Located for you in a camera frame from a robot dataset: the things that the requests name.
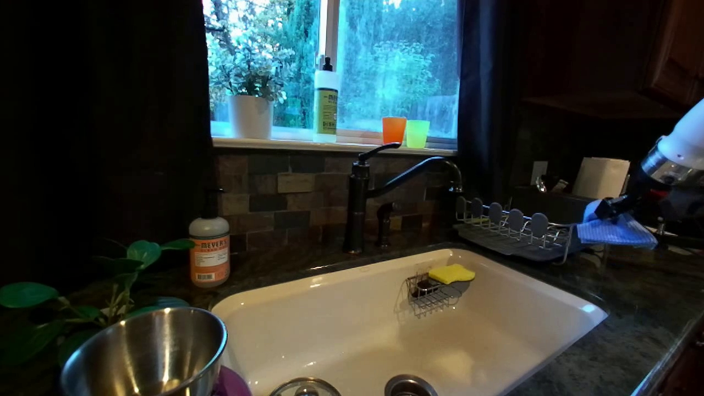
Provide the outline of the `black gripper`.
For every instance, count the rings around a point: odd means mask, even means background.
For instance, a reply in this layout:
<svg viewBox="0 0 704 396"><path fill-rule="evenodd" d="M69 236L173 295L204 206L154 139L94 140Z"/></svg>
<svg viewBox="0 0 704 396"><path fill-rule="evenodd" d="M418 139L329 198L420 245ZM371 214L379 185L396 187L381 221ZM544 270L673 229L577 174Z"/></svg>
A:
<svg viewBox="0 0 704 396"><path fill-rule="evenodd" d="M645 202L645 198L635 195L635 193L626 193L619 198L604 198L597 205L594 216L598 221L617 221L619 216L633 214L642 202Z"/></svg>

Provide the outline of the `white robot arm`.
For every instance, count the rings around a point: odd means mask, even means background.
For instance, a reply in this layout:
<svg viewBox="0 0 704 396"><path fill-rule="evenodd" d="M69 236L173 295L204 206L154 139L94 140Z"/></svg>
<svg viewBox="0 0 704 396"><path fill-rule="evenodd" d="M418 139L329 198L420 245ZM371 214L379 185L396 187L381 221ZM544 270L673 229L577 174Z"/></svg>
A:
<svg viewBox="0 0 704 396"><path fill-rule="evenodd" d="M696 185L704 174L704 99L686 111L668 135L662 135L640 161L631 185L619 198L604 198L593 212L608 221L633 212L655 193L677 185Z"/></svg>

